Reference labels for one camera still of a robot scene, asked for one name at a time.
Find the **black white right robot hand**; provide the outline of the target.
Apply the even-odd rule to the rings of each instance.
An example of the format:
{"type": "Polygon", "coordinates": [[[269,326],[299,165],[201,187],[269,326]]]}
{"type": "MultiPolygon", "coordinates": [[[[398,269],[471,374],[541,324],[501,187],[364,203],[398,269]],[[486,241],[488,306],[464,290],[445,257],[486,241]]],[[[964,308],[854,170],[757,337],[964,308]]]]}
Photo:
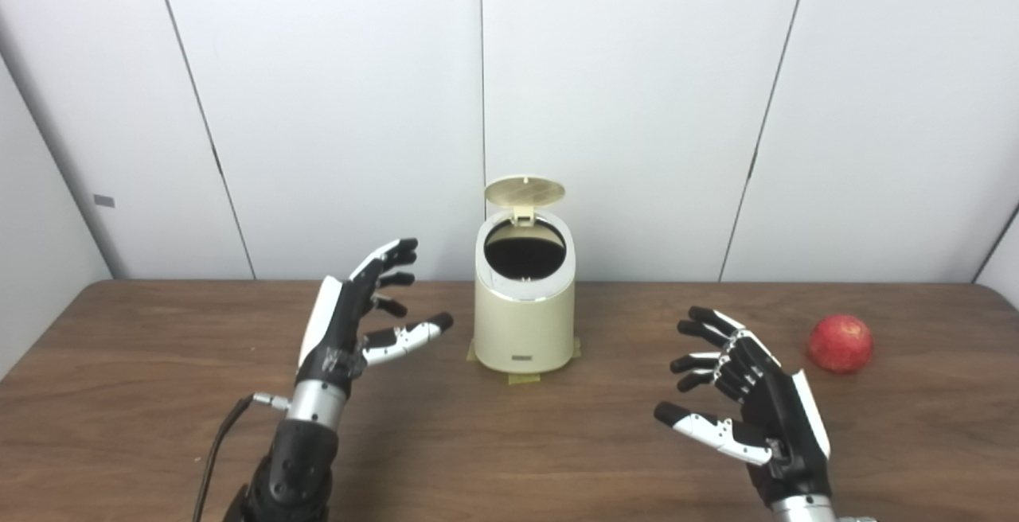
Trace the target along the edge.
{"type": "Polygon", "coordinates": [[[823,508],[833,517],[832,443],[804,370],[783,369],[756,333],[717,310],[692,306],[677,331],[714,347],[671,362],[672,373],[681,374],[677,390],[713,387],[739,406],[741,417],[660,402],[655,419],[742,461],[764,507],[775,514],[801,506],[823,508]]]}

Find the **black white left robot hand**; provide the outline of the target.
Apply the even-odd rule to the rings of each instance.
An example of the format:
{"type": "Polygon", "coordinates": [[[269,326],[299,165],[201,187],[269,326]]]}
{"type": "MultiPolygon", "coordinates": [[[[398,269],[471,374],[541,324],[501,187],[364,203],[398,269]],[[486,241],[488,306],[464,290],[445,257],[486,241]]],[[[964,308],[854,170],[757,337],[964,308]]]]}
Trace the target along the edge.
{"type": "Polygon", "coordinates": [[[299,351],[294,385],[320,381],[348,394],[352,382],[368,367],[410,354],[454,326],[454,317],[442,312],[364,336],[359,333],[361,320],[374,310],[393,317],[408,314],[400,302],[379,290],[415,282],[401,266],[417,261],[418,245],[416,238],[392,240],[368,254],[348,278],[322,280],[299,351]]]}

